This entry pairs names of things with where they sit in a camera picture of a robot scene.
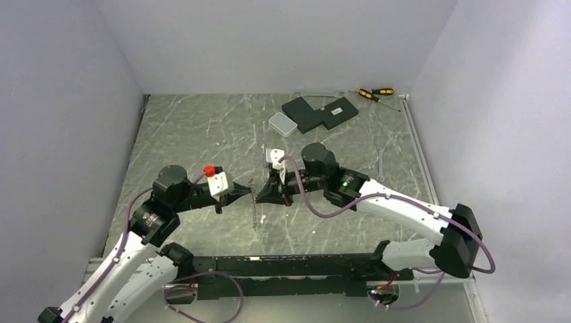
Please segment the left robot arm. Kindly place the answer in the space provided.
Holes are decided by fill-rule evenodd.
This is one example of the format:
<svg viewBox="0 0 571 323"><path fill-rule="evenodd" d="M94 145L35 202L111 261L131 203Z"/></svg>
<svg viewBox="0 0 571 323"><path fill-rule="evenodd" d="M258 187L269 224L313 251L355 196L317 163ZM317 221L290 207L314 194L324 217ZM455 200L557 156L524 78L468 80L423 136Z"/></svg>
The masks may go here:
<svg viewBox="0 0 571 323"><path fill-rule="evenodd" d="M179 165L162 168L149 198L128 208L123 232L112 252L80 289L59 307L47 307L39 322L124 322L151 295L171 281L193 274L193 255L165 244L180 225L179 213L213 206L216 213L252 189L235 183L221 167L207 166L195 181Z"/></svg>

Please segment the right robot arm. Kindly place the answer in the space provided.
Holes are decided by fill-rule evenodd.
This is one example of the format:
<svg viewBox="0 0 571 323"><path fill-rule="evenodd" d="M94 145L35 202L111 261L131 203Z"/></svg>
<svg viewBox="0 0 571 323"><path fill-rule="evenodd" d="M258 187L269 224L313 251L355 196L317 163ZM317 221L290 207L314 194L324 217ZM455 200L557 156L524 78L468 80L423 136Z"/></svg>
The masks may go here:
<svg viewBox="0 0 571 323"><path fill-rule="evenodd" d="M322 219L351 211L384 217L421 236L407 242L380 242L371 270L387 279L405 269L436 269L466 279L472 272L493 273L496 265L473 210L457 204L448 208L425 203L381 184L369 176L339 165L321 143L302 150L304 168L281 149L267 148L268 181L255 197L258 204L289 207L299 194L309 211Z"/></svg>

